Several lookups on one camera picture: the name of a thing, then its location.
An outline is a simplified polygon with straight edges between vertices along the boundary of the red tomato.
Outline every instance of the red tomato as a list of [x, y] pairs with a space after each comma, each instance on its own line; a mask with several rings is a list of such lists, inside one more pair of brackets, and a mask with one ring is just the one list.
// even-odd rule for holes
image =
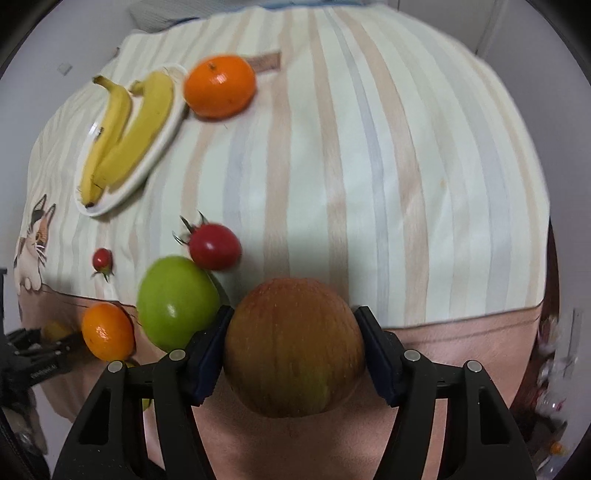
[[200, 268], [226, 270], [236, 265], [242, 255], [242, 247], [228, 227], [219, 223], [204, 223], [191, 234], [189, 254]]
[[113, 271], [113, 254], [111, 250], [99, 248], [92, 255], [92, 266], [96, 270], [96, 273], [102, 273], [106, 278]]

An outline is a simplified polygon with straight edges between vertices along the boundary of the banana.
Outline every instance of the banana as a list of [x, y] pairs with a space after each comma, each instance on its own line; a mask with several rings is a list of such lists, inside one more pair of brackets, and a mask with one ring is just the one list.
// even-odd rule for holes
[[133, 95], [143, 95], [144, 99], [129, 131], [95, 171], [93, 181], [101, 189], [115, 190], [121, 186], [150, 149], [173, 105], [173, 80], [160, 70], [150, 73], [141, 82], [134, 82], [129, 91]]
[[93, 83], [101, 85], [109, 92], [109, 103], [105, 117], [100, 125], [99, 134], [96, 137], [90, 153], [82, 170], [80, 181], [80, 198], [82, 204], [91, 207], [100, 199], [103, 190], [93, 182], [93, 176], [105, 155], [117, 144], [125, 130], [131, 113], [131, 97], [125, 87], [111, 82], [102, 75], [92, 79]]

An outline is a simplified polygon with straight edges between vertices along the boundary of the small orange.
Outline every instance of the small orange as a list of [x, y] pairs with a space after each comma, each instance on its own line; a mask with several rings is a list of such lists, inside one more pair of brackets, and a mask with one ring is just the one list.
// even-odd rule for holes
[[82, 336], [92, 354], [108, 362], [126, 360], [135, 348], [131, 321], [112, 303], [97, 303], [86, 311]]
[[195, 114], [220, 120], [242, 112], [256, 93], [256, 75], [238, 55], [211, 57], [197, 65], [184, 84]]

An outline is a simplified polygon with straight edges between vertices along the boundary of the green fruit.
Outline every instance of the green fruit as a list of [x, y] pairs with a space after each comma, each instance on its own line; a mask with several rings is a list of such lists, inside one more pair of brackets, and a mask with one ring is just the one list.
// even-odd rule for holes
[[165, 352], [185, 348], [195, 332], [214, 320], [220, 307], [205, 270], [185, 257], [160, 258], [148, 269], [138, 294], [139, 323]]

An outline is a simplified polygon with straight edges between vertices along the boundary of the white plate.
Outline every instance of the white plate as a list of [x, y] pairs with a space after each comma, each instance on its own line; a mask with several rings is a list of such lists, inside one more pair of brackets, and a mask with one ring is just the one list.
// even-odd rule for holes
[[[102, 112], [92, 124], [92, 127], [90, 127], [90, 131], [88, 132], [88, 135], [82, 144], [82, 149], [80, 150], [80, 154], [76, 161], [76, 171], [74, 173], [74, 203], [76, 204], [78, 211], [83, 215], [89, 217], [98, 217], [100, 215], [104, 215], [109, 210], [124, 202], [129, 195], [131, 195], [140, 185], [142, 185], [144, 180], [150, 174], [152, 168], [154, 168], [160, 160], [162, 153], [167, 148], [168, 144], [174, 138], [177, 132], [177, 125], [180, 121], [182, 121], [185, 108], [187, 106], [183, 97], [183, 83], [184, 78], [187, 76], [187, 70], [185, 70], [180, 65], [166, 64], [159, 68], [144, 72], [142, 75], [138, 76], [137, 80], [143, 80], [150, 72], [153, 72], [154, 70], [166, 71], [174, 82], [174, 100], [168, 119], [156, 137], [156, 140], [146, 152], [146, 155], [144, 155], [144, 158], [140, 160], [135, 170], [123, 183], [123, 185], [121, 185], [121, 187], [116, 189], [114, 192], [110, 192], [109, 190], [105, 191], [96, 205], [86, 208], [80, 201], [80, 191], [78, 187], [80, 185], [84, 163], [86, 162], [88, 154], [90, 153], [90, 148], [92, 147], [100, 127], [100, 123], [102, 122], [107, 110], [106, 106], [103, 108]], [[131, 98], [133, 107], [127, 128], [129, 128], [135, 117], [138, 115], [138, 111], [142, 104], [142, 97], [131, 96]]]

